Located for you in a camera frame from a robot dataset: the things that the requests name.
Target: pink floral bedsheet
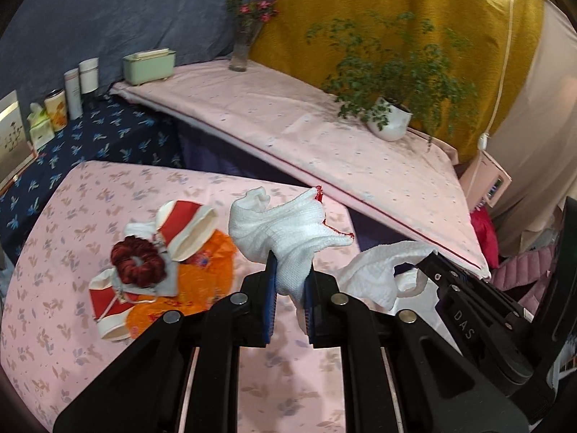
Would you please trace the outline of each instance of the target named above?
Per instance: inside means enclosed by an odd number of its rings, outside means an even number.
[[[28,408],[51,431],[59,412],[129,344],[99,339],[88,282],[108,268],[112,245],[129,220],[150,220],[168,200],[215,207],[227,231],[231,203],[264,186],[271,205],[303,189],[196,171],[87,162],[72,170],[40,215],[18,260],[2,319],[0,361]],[[344,206],[324,200],[327,222],[353,231]],[[358,253],[325,249],[319,270],[345,266]],[[233,290],[262,269],[235,256]],[[275,332],[266,349],[243,349],[239,432],[344,431],[338,349],[313,350],[298,328],[295,308],[279,297]]]

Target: tin can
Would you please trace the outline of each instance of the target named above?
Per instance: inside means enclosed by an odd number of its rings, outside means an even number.
[[[46,113],[50,117],[52,128],[54,131],[62,130],[68,125],[68,118],[66,115],[66,94],[62,89],[52,91],[44,100]]]

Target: red scrunchie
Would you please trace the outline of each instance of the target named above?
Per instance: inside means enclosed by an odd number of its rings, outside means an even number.
[[[138,257],[142,264],[139,265],[133,257]],[[146,239],[127,236],[124,241],[117,242],[110,253],[110,261],[125,285],[134,283],[146,288],[166,277],[163,258],[154,244]]]

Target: pink tablecloth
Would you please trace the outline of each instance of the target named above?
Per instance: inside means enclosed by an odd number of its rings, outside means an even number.
[[[88,296],[89,280],[108,268],[112,245],[129,220],[146,221],[168,200],[215,207],[227,231],[231,203],[264,186],[278,205],[303,189],[195,171],[87,162],[70,172],[28,238],[8,290],[0,361],[28,408],[49,429],[56,416],[128,341],[99,339]],[[324,201],[328,224],[352,231],[344,206]],[[358,247],[319,252],[315,266],[331,272]],[[262,268],[235,257],[234,288]],[[266,349],[243,349],[239,432],[344,431],[340,354],[313,350],[295,309],[279,297],[275,332]]]
[[[490,276],[451,160],[437,145],[411,132],[380,140],[360,121],[339,119],[334,97],[320,89],[255,62],[245,73],[228,64],[177,67],[166,81],[117,83],[113,92],[320,184],[339,203]]]

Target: yellow curtain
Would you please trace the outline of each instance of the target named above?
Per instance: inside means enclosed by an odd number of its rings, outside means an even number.
[[[474,156],[477,138],[486,129],[497,98],[509,5],[510,0],[278,0],[280,14],[263,28],[251,58],[318,87],[342,55],[322,39],[307,45],[305,33],[314,23],[355,19],[371,9],[386,17],[412,11],[418,18],[430,18],[438,28],[449,27],[473,44],[453,65],[456,75],[477,86],[479,115],[471,121],[472,127],[471,122],[461,122],[449,137],[445,125],[436,137],[456,147],[461,162],[465,162]],[[513,14],[511,54],[491,132],[507,115],[527,77],[541,34],[543,1],[514,0]],[[442,31],[435,31],[435,37],[442,44]]]

